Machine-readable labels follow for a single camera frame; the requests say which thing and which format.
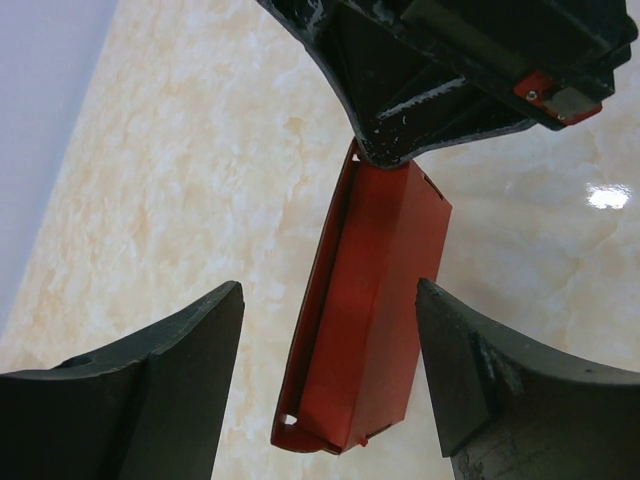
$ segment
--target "open red box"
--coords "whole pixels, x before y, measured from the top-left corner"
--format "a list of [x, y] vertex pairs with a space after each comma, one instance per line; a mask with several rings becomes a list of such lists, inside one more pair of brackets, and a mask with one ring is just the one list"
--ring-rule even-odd
[[451, 205], [415, 162], [345, 160], [295, 330], [271, 443], [342, 453], [404, 419]]

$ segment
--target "white wall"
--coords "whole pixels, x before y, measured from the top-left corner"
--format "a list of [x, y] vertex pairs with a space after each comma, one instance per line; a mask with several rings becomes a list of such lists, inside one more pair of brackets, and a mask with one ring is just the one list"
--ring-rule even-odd
[[0, 331], [116, 2], [0, 1]]

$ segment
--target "black object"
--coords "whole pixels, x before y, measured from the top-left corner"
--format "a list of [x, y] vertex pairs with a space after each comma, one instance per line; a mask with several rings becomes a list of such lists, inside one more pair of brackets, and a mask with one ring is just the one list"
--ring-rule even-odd
[[0, 375], [0, 478], [209, 480], [243, 310], [228, 282], [53, 370]]
[[599, 112], [638, 35], [624, 0], [258, 0], [301, 41], [383, 168]]
[[417, 312], [440, 445], [457, 480], [640, 478], [640, 374], [536, 342], [429, 280]]

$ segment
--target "glossy floor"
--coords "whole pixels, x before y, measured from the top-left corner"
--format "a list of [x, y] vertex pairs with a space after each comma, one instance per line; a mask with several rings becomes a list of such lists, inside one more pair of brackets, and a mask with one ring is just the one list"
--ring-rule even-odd
[[[640, 371], [640, 57], [617, 83], [577, 127], [419, 162], [454, 206], [443, 287], [556, 348]], [[254, 1], [121, 2], [0, 339], [2, 369], [51, 367], [233, 278], [247, 311], [215, 479], [452, 478], [422, 367], [407, 421], [367, 448], [269, 445], [350, 138], [316, 66]]]

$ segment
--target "marble table surface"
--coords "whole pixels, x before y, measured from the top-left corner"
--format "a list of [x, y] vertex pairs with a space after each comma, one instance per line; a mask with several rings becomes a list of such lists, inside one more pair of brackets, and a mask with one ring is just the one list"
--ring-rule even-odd
[[[616, 77], [579, 126], [418, 162], [454, 206], [444, 288], [555, 348], [640, 371], [640, 56]], [[451, 479], [422, 366], [406, 421], [368, 447], [269, 445], [351, 137], [318, 68], [254, 1], [120, 2], [0, 367], [54, 366], [236, 279], [247, 309], [214, 479]]]

